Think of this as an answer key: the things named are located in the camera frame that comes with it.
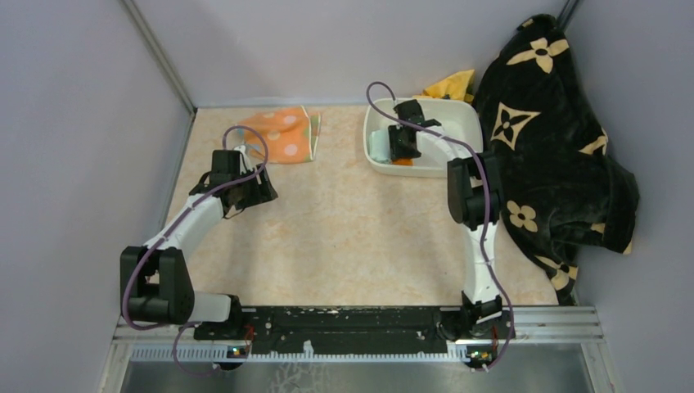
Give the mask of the plain bright orange towel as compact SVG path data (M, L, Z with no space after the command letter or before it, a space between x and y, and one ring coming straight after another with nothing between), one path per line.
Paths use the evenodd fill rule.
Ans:
M400 166L413 166L413 159L408 159L408 158L399 158L392 160L393 165L400 165Z

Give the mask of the light mint green towel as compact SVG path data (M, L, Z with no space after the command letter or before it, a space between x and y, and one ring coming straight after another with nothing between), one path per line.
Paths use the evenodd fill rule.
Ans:
M368 138L369 156L380 164L391 163L390 137L387 129L372 132Z

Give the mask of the orange polka dot towel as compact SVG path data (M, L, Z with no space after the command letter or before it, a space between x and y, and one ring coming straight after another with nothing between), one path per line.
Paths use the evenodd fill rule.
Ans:
M315 159L321 114L304 106L257 113L240 125L258 132L268 145L268 163L301 164Z

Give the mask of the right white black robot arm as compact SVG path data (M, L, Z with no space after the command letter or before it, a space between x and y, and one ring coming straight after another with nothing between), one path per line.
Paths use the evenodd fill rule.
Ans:
M492 189L483 155L444 134L442 124L427 120L416 100L394 106L397 124L388 128L390 157L430 156L446 165L448 212L464 226L467 276L462 289L462 330L482 337L502 316L502 294L494 275L493 241L498 219L498 193Z

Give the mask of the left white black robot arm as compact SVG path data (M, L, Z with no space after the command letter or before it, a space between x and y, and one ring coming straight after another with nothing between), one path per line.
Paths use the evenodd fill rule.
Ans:
M253 165L245 146L215 150L210 171L172 221L144 245L122 251L120 307L126 322L140 330L213 323L227 339L240 336L246 318L237 297L195 290L187 259L217 224L276 198L264 165Z

